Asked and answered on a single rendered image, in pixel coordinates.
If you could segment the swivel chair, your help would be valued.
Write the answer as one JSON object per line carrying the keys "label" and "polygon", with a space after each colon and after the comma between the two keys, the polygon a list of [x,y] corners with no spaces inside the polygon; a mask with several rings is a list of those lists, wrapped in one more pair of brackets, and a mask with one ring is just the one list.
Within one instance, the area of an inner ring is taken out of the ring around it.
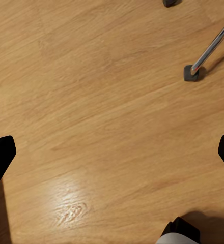
{"label": "swivel chair", "polygon": [[[176,3],[177,0],[162,0],[164,6],[168,6],[171,3]],[[209,56],[215,51],[219,44],[224,40],[224,28],[217,35],[217,37],[212,41],[208,48],[203,52],[203,54],[198,58],[198,60],[193,65],[186,65],[183,69],[184,81],[196,81],[199,79],[199,68],[204,64],[204,62],[209,58]]]}

